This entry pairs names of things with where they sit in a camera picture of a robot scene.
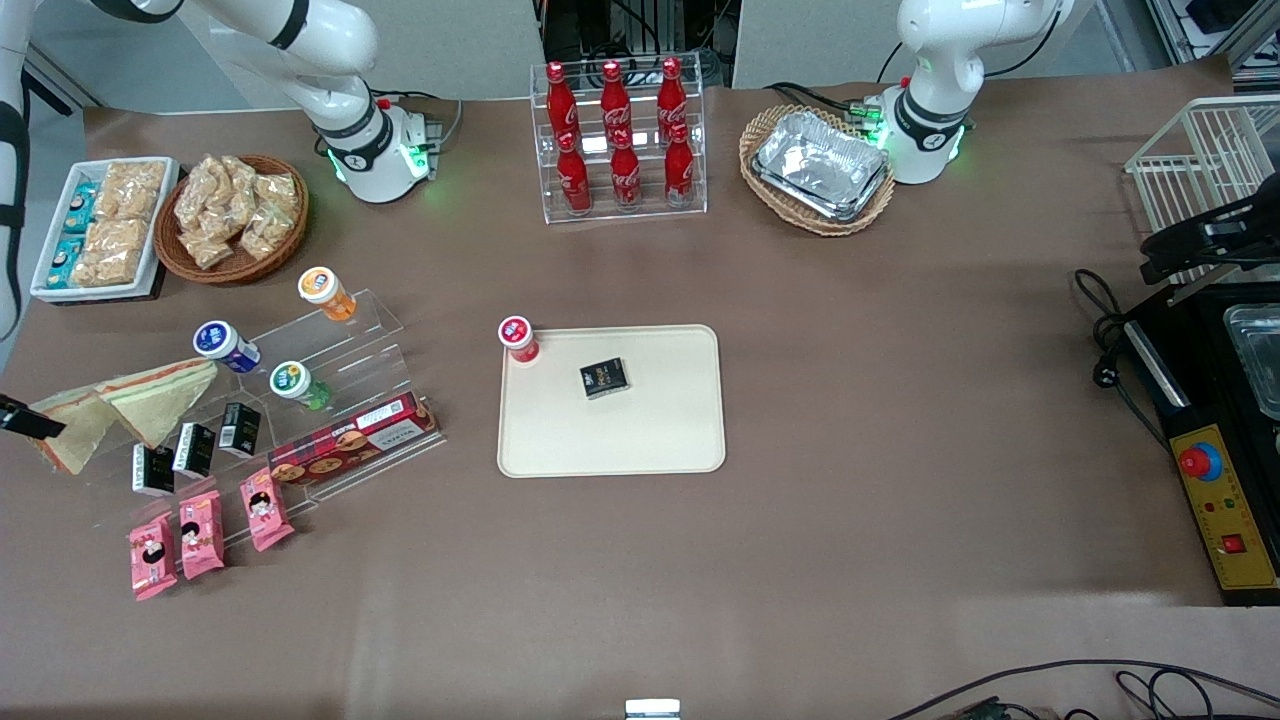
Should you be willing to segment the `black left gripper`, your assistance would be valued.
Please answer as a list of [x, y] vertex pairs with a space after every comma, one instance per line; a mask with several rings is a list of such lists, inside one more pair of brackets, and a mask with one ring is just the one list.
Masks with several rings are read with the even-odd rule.
[[1196, 220], [1196, 228], [1165, 228], [1140, 245], [1140, 277], [1157, 284], [1185, 269], [1210, 264], [1277, 263], [1279, 200], [1257, 192]]

